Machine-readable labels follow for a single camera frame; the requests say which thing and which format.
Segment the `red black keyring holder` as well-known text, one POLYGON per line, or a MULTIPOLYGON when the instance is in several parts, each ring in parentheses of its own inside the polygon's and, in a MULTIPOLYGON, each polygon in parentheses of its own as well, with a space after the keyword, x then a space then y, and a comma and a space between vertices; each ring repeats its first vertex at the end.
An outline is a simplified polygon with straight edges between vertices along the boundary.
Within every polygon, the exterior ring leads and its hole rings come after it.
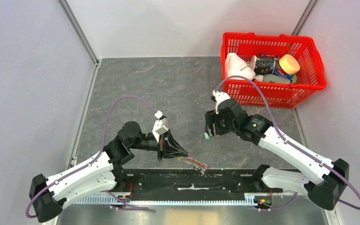
POLYGON ((193 168, 201 174, 205 174, 209 170, 209 167, 206 164, 203 164, 191 157, 177 157, 177 159, 181 162, 192 165, 193 168))

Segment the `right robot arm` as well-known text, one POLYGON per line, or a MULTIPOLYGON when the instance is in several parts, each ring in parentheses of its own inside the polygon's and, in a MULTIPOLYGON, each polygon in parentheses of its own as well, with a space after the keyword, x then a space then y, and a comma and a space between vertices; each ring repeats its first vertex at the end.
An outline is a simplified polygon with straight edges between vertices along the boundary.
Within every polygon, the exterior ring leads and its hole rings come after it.
POLYGON ((325 210, 333 210, 347 187, 349 164, 314 153, 276 130, 273 122, 259 114, 248 115, 230 98, 205 113, 205 131, 209 136, 234 133, 242 140, 267 149, 298 169, 297 172, 260 165, 253 174, 252 186, 258 192, 280 188, 307 195, 325 210))

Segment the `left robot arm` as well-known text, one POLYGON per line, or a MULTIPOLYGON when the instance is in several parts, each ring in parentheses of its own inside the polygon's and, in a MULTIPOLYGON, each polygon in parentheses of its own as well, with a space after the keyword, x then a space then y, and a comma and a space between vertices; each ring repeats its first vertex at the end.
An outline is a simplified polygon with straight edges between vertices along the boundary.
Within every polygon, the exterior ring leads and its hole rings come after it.
POLYGON ((27 209, 34 209, 34 217, 44 223, 84 197, 103 191, 124 191, 129 180, 122 166, 134 158, 132 149, 155 151, 158 160, 189 156, 173 138, 166 119, 155 121, 149 133, 143 133, 137 122, 129 121, 102 151, 86 161, 49 177, 36 175, 31 181, 31 204, 27 209))

